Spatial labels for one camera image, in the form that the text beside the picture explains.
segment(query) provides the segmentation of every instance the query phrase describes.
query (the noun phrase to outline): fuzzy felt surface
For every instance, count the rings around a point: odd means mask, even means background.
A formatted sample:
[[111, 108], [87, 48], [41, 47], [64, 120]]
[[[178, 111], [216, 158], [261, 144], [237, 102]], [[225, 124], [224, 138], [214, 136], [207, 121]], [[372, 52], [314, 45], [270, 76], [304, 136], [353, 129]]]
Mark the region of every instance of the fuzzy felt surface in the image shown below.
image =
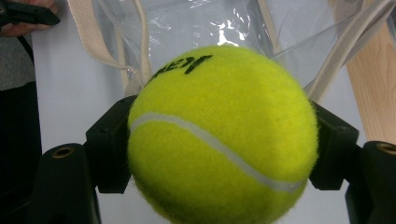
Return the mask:
[[[191, 123], [271, 180], [266, 186], [185, 126]], [[232, 46], [187, 52], [166, 64], [131, 109], [128, 158], [136, 185], [176, 223], [271, 223], [298, 200], [317, 160], [313, 107], [297, 81], [262, 55]]]

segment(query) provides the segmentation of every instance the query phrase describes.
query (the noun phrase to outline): screw hole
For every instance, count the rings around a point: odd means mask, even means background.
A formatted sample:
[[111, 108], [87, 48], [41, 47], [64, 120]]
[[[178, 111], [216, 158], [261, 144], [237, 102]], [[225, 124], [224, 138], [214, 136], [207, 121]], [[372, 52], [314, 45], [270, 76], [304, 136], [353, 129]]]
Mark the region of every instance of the screw hole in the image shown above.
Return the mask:
[[72, 147], [62, 147], [52, 153], [52, 158], [62, 159], [73, 154], [74, 149]]
[[396, 146], [388, 143], [378, 143], [376, 147], [388, 154], [396, 155]]
[[108, 133], [108, 128], [100, 129], [99, 133]]
[[61, 212], [61, 213], [53, 215], [47, 223], [48, 224], [63, 224], [63, 223], [66, 223], [66, 221], [67, 221], [67, 214], [65, 212]]

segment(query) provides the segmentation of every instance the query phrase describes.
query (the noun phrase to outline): beige strap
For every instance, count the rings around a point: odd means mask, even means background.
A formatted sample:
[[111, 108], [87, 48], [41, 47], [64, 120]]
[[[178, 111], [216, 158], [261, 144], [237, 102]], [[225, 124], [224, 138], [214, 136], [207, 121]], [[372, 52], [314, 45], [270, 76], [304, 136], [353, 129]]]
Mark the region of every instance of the beige strap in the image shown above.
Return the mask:
[[352, 19], [320, 68], [318, 76], [305, 88], [311, 100], [320, 101], [339, 69], [345, 64], [349, 53], [356, 52], [356, 49], [353, 50], [354, 46], [357, 43], [361, 46], [365, 44], [362, 43], [362, 40], [367, 41], [368, 36], [378, 30], [395, 5], [395, 0], [377, 0]]
[[[117, 28], [115, 28], [115, 36], [118, 46], [118, 60], [115, 60], [109, 53], [93, 12], [92, 0], [68, 0], [82, 45], [95, 60], [120, 69], [125, 88], [125, 96], [139, 93], [151, 76], [151, 67], [149, 64], [149, 29], [146, 13], [139, 0], [134, 0], [134, 2], [142, 22], [140, 73], [132, 66], [126, 64], [123, 42], [120, 31]], [[128, 73], [134, 74], [133, 80], [128, 78]]]
[[92, 0], [68, 0], [68, 3], [85, 50], [100, 63], [134, 71], [132, 67], [117, 62], [108, 52], [102, 32], [93, 13]]

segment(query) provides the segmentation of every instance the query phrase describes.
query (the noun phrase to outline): clear plastic bag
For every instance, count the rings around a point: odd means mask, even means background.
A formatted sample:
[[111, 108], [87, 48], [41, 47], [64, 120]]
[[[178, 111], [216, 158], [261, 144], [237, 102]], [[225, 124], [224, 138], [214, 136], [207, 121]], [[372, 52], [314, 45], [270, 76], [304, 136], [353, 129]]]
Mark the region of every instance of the clear plastic bag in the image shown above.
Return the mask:
[[[135, 73], [142, 70], [144, 55], [141, 50], [145, 49], [142, 38], [148, 39], [147, 57], [153, 72], [187, 50], [231, 44], [254, 49], [280, 62], [302, 87], [309, 89], [318, 73], [323, 73], [320, 72], [323, 64], [329, 61], [334, 46], [340, 42], [354, 18], [364, 15], [364, 11], [374, 5], [368, 2], [143, 0], [141, 4], [146, 12], [146, 21], [143, 21], [137, 7], [138, 0], [98, 0], [100, 6], [96, 6], [95, 13], [100, 19], [106, 47], [119, 62], [135, 68]], [[367, 31], [374, 31], [381, 15], [387, 14], [389, 8], [394, 6], [393, 0], [376, 2], [389, 4], [383, 11], [377, 12], [373, 21], [363, 24], [367, 27], [360, 31], [361, 36], [356, 40], [349, 41], [352, 45], [360, 42], [358, 47], [361, 47], [368, 40], [367, 35], [372, 33]], [[142, 24], [148, 25], [146, 37], [142, 37]], [[345, 60], [338, 63], [348, 60], [358, 47], [351, 49]]]

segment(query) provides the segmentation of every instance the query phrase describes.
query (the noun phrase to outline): person's hand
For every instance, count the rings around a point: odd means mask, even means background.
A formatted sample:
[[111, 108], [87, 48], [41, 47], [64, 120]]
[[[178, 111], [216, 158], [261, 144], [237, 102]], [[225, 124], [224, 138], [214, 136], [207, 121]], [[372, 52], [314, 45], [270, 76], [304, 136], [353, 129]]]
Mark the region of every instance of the person's hand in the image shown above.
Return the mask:
[[[56, 13], [58, 11], [58, 8], [56, 7], [53, 0], [13, 0], [13, 1], [19, 2], [19, 3], [24, 3], [24, 4], [30, 4], [30, 5], [34, 5], [34, 6], [47, 7], [53, 13]], [[48, 25], [29, 24], [29, 23], [25, 23], [25, 22], [21, 22], [16, 25], [7, 24], [7, 25], [1, 27], [0, 36], [16, 37], [16, 36], [20, 36], [20, 35], [29, 34], [34, 30], [45, 30], [48, 28], [50, 28], [50, 26], [48, 26]]]

